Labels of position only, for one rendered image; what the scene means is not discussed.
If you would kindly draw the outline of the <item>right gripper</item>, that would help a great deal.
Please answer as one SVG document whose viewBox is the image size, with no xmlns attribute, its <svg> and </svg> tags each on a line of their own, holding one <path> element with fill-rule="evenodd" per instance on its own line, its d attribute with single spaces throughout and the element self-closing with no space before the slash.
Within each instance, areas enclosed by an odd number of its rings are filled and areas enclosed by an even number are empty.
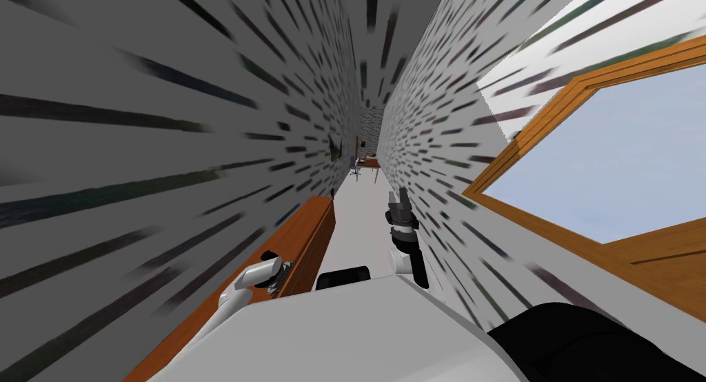
<svg viewBox="0 0 706 382">
<path fill-rule="evenodd" d="M 388 192 L 388 210 L 385 212 L 386 221 L 399 228 L 418 229 L 418 219 L 412 211 L 412 205 L 407 188 L 399 188 L 399 202 L 396 202 L 394 191 Z"/>
</svg>

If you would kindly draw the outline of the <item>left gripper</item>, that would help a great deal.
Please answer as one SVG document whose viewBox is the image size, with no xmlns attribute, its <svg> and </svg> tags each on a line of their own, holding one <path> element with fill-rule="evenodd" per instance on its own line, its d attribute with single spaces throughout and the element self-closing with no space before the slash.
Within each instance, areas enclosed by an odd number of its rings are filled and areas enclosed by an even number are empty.
<svg viewBox="0 0 706 382">
<path fill-rule="evenodd" d="M 272 280 L 270 281 L 270 284 L 268 285 L 268 294 L 270 296 L 274 296 L 278 292 L 280 292 L 285 285 L 285 282 L 288 278 L 288 274 L 290 273 L 290 270 L 292 269 L 292 262 L 287 261 L 284 262 L 281 265 L 280 270 L 272 277 Z"/>
</svg>

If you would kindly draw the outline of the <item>brown wooden door leaf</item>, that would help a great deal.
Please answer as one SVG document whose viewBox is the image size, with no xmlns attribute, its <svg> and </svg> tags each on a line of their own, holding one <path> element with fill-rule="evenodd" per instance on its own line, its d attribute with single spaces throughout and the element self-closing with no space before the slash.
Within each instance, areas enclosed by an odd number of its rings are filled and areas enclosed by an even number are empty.
<svg viewBox="0 0 706 382">
<path fill-rule="evenodd" d="M 313 196 L 304 203 L 260 248 L 257 248 L 222 284 L 205 298 L 194 312 L 147 355 L 122 382 L 146 382 L 163 369 L 205 325 L 216 312 L 220 294 L 236 276 L 261 260 L 271 251 L 292 262 L 292 269 L 283 277 L 279 288 L 269 294 L 266 288 L 254 288 L 251 302 L 257 303 L 283 296 L 310 291 L 335 228 L 334 204 L 331 197 Z"/>
</svg>

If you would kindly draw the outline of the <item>brown wooden desk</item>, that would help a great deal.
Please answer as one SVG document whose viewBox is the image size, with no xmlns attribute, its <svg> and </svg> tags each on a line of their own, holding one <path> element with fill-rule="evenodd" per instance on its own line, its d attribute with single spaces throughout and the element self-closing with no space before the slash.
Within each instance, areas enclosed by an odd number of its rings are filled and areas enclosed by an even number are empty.
<svg viewBox="0 0 706 382">
<path fill-rule="evenodd" d="M 376 157 L 358 158 L 356 160 L 354 166 L 355 166 L 356 173 L 358 173 L 359 170 L 363 170 L 364 168 L 368 168 L 368 170 L 373 170 L 374 171 L 374 183 L 377 182 L 377 179 L 379 177 L 379 172 L 381 171 L 381 165 L 379 164 L 379 161 Z"/>
</svg>

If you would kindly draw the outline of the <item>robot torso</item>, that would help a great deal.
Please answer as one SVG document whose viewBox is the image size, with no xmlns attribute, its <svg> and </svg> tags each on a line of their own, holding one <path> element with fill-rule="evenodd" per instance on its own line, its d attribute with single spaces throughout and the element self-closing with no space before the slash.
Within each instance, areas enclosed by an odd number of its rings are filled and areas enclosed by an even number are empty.
<svg viewBox="0 0 706 382">
<path fill-rule="evenodd" d="M 392 275 L 251 301 L 148 382 L 528 382 L 490 337 Z"/>
</svg>

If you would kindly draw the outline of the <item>window with wooden frame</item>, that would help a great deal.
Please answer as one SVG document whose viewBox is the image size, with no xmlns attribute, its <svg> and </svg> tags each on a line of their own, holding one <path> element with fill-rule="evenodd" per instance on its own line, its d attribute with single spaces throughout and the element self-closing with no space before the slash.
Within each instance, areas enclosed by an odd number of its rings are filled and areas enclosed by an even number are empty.
<svg viewBox="0 0 706 382">
<path fill-rule="evenodd" d="M 706 34 L 571 79 L 463 194 L 617 319 L 706 323 Z"/>
</svg>

